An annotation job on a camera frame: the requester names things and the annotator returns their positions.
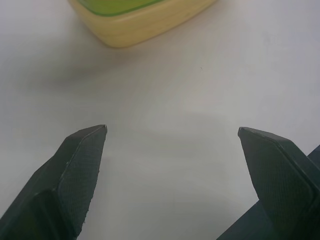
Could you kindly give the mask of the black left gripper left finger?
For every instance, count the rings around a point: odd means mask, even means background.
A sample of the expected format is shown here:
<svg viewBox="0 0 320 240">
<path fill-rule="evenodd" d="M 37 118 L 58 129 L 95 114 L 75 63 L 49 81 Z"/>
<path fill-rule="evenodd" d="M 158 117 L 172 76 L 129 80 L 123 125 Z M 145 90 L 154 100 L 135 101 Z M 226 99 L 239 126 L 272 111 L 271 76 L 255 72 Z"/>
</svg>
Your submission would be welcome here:
<svg viewBox="0 0 320 240">
<path fill-rule="evenodd" d="M 64 139 L 1 217 L 2 240 L 78 238 L 97 185 L 107 132 L 101 124 Z"/>
</svg>

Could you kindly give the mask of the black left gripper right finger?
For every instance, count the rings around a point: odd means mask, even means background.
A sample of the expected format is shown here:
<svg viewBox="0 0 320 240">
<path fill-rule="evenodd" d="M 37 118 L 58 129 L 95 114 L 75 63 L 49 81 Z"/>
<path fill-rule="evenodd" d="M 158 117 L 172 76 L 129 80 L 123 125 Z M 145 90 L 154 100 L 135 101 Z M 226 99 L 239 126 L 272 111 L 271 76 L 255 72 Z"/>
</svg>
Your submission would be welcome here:
<svg viewBox="0 0 320 240">
<path fill-rule="evenodd" d="M 249 127 L 238 130 L 251 182 L 285 240 L 320 238 L 320 168 L 291 140 Z"/>
</svg>

